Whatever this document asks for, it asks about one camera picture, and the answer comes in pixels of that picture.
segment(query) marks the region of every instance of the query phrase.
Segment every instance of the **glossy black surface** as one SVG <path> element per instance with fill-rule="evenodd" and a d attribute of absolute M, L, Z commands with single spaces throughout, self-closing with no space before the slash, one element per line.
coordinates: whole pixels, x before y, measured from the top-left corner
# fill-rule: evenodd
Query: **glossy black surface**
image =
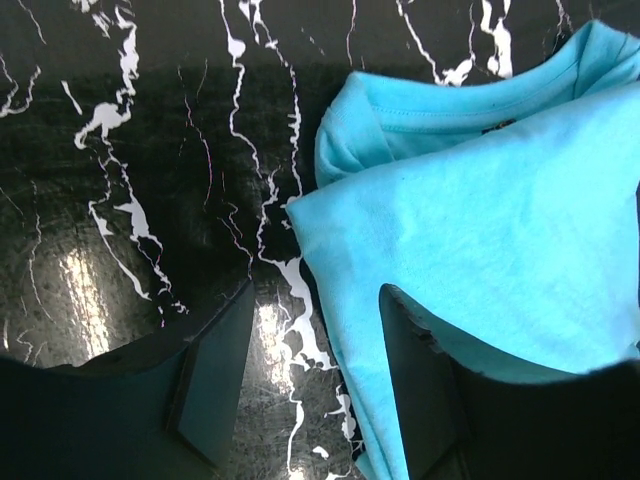
<path fill-rule="evenodd" d="M 351 69 L 486 83 L 593 17 L 640 33 L 636 0 L 4 0 L 0 349 L 82 364 L 250 275 L 229 478 L 358 478 L 282 208 L 324 110 Z"/>

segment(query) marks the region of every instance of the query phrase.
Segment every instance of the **marble countertop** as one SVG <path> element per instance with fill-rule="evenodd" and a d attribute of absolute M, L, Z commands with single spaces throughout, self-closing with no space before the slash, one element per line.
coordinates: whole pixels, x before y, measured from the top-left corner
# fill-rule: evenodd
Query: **marble countertop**
<path fill-rule="evenodd" d="M 351 70 L 442 85 L 543 62 L 636 0 L 5 0 L 0 352 L 80 365 L 248 276 L 227 478 L 361 478 L 349 396 L 283 206 Z"/>

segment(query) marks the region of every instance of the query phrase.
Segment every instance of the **fabric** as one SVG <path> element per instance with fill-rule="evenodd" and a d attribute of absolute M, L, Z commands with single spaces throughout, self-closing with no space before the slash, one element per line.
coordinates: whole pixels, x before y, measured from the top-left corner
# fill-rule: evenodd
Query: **fabric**
<path fill-rule="evenodd" d="M 591 22 L 546 63 L 490 85 L 349 76 L 317 135 L 321 188 L 288 213 L 367 478 L 407 478 L 384 283 L 546 367 L 585 373 L 640 357 L 639 74 L 640 41 Z"/>

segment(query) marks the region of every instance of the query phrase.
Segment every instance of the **cyan cloth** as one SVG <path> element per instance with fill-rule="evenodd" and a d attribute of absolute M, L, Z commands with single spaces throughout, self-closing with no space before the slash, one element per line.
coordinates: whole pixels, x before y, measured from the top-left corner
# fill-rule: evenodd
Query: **cyan cloth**
<path fill-rule="evenodd" d="M 288 213 L 368 479 L 408 478 L 384 283 L 540 365 L 585 373 L 640 357 L 639 74 L 640 41 L 590 22 L 546 63 L 490 85 L 349 76 L 317 135 L 321 188 Z"/>

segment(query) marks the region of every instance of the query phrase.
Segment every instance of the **black object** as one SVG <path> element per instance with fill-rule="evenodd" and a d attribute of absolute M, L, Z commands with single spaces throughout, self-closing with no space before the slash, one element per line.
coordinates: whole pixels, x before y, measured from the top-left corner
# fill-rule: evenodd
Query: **black object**
<path fill-rule="evenodd" d="M 231 444 L 253 307 L 245 284 L 218 314 L 78 368 L 0 359 L 0 478 L 210 480 Z"/>
<path fill-rule="evenodd" d="M 640 362 L 564 374 L 446 324 L 397 287 L 382 287 L 380 309 L 411 480 L 640 478 Z M 496 368 L 513 381 L 490 378 Z"/>

